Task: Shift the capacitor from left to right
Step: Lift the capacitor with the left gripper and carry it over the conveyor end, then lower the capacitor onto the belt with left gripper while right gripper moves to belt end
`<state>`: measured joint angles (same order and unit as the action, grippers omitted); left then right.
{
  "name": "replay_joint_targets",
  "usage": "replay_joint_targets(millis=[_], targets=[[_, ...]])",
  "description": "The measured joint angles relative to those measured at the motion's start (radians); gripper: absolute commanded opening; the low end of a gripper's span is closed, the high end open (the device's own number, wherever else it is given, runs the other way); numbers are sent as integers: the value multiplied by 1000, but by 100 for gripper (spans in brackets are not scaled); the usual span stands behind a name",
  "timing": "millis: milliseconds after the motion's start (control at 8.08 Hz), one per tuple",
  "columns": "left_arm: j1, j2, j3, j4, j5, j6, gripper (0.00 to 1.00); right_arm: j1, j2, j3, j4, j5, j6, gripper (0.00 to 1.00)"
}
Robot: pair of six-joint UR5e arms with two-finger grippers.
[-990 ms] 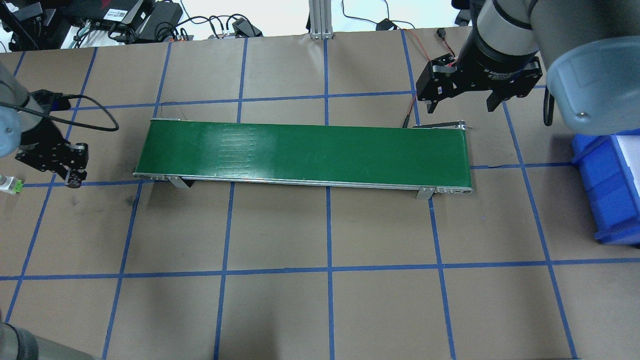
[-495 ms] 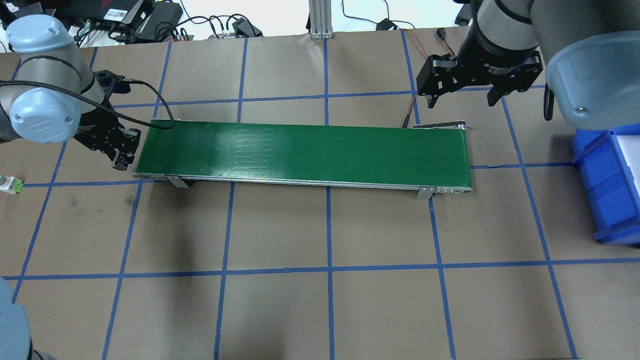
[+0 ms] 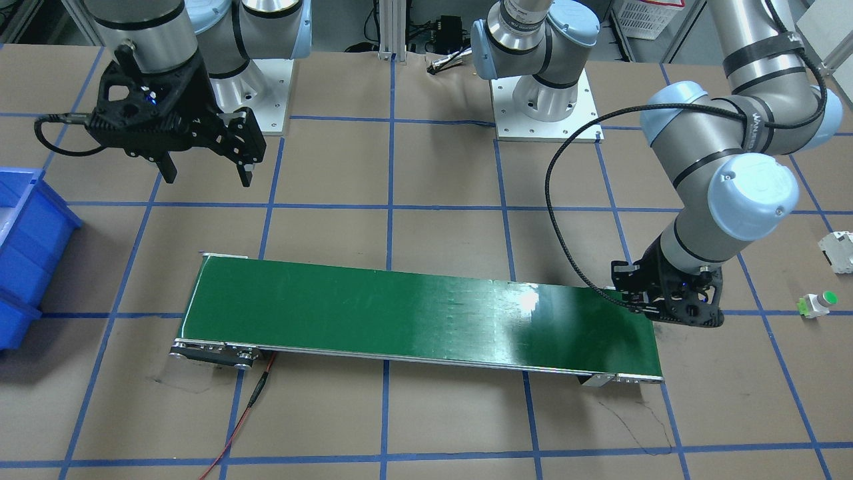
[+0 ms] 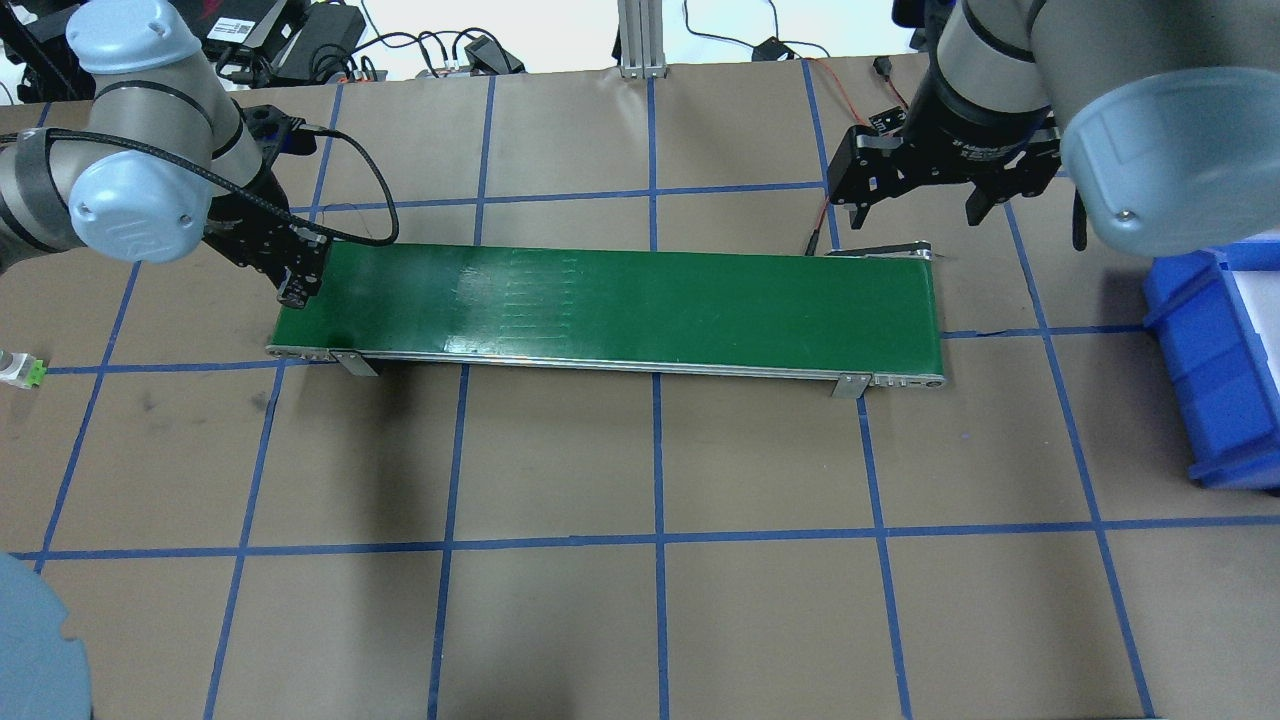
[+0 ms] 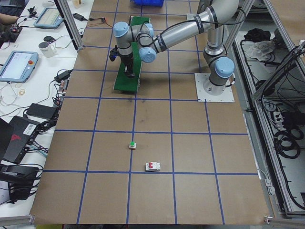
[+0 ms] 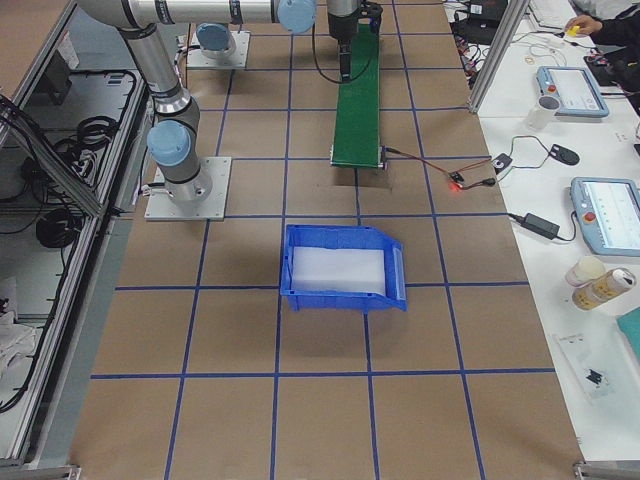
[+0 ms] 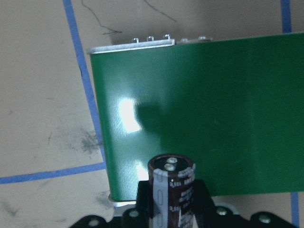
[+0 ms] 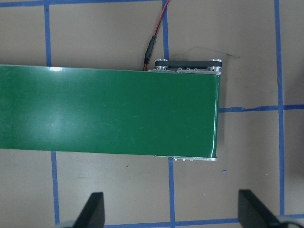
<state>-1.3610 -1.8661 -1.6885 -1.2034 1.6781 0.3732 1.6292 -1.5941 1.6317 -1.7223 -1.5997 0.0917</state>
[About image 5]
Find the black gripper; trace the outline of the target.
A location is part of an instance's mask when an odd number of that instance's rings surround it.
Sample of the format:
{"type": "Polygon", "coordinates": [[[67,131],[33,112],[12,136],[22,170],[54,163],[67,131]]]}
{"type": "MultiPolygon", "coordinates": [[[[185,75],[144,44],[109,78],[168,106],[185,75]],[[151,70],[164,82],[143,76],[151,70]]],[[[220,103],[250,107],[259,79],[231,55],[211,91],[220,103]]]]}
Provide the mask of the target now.
{"type": "Polygon", "coordinates": [[[121,62],[124,64],[123,72],[129,78],[134,78],[135,73],[133,72],[133,54],[120,55],[121,62]]]}

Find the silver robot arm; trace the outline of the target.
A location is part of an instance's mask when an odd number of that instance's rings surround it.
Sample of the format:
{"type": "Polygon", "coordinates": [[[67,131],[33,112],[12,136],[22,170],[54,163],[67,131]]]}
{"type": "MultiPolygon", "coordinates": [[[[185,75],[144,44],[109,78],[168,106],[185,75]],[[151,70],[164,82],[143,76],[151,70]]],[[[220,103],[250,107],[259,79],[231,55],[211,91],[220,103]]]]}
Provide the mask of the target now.
{"type": "Polygon", "coordinates": [[[158,53],[206,32],[208,40],[203,55],[211,73],[203,88],[208,94],[221,95],[234,72],[233,61],[224,54],[224,25],[233,17],[238,5],[237,0],[203,0],[198,13],[190,20],[174,24],[157,35],[154,35],[150,23],[129,25],[124,21],[118,22],[113,27],[117,45],[110,51],[109,58],[114,61],[120,57],[124,74],[133,78],[136,74],[132,43],[137,44],[141,61],[150,63],[158,53]]]}

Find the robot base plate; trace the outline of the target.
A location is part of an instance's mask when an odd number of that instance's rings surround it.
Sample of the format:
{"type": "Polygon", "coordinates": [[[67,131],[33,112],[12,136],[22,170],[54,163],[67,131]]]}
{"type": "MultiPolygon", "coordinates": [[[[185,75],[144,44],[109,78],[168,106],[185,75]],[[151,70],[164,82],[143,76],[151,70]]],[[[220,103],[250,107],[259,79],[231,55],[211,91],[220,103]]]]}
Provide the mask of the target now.
{"type": "Polygon", "coordinates": [[[198,102],[234,103],[230,80],[223,86],[215,86],[209,81],[209,73],[195,73],[194,76],[198,102]]]}

